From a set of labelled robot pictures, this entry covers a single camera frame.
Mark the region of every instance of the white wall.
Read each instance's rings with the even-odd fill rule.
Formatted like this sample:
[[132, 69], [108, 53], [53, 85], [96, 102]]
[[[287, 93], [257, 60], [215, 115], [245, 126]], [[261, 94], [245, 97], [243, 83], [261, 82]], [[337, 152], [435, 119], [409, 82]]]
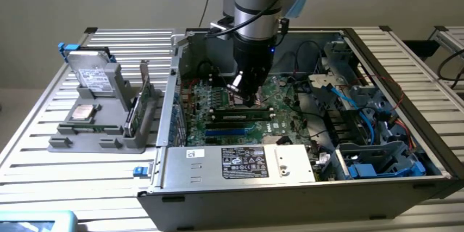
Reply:
[[[204, 0], [0, 0], [0, 87], [41, 88], [59, 66], [56, 44], [76, 42], [87, 27], [195, 27]], [[211, 0], [204, 18], [221, 15]], [[308, 0], [292, 26], [387, 24], [405, 39], [432, 26], [464, 25], [461, 0]]]

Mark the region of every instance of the aluminum extrusion table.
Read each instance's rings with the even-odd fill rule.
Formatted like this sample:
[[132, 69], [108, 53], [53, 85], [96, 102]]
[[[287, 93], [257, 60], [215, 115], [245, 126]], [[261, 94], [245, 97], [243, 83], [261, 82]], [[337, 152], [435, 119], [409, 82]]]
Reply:
[[[392, 32], [355, 28], [361, 40], [401, 85], [405, 95], [464, 161], [464, 110], [461, 100]], [[149, 60], [156, 88], [167, 83], [172, 29], [99, 30], [88, 46], [108, 46], [121, 63], [123, 76], [140, 82], [139, 62]], [[48, 139], [64, 120], [77, 92], [77, 80], [63, 65], [52, 83], [0, 154], [0, 210], [72, 210], [80, 231], [156, 231], [135, 198], [137, 165], [153, 160], [155, 148], [143, 154], [49, 153]], [[464, 190], [444, 200], [428, 200], [393, 220], [360, 221], [243, 231], [463, 231]]]

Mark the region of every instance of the side panel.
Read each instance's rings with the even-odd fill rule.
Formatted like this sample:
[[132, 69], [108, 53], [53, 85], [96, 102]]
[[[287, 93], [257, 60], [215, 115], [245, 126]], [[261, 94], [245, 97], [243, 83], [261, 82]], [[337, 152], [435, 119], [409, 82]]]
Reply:
[[393, 218], [453, 181], [149, 195], [139, 197], [161, 231]]

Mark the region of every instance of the sticker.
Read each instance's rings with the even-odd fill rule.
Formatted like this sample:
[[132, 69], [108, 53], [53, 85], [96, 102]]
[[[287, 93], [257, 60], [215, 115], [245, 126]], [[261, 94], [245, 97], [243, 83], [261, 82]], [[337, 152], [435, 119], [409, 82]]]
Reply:
[[225, 179], [269, 177], [264, 147], [223, 148], [221, 158]]
[[79, 73], [92, 92], [113, 91], [103, 69], [80, 69]]
[[204, 157], [204, 149], [187, 150], [187, 158], [203, 158], [203, 157]]

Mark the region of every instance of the gray floor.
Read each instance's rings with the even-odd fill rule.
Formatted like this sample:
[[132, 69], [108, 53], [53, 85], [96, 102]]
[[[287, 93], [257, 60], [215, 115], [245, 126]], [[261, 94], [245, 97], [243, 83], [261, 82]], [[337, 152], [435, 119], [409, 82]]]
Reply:
[[43, 89], [0, 89], [0, 151], [43, 92]]

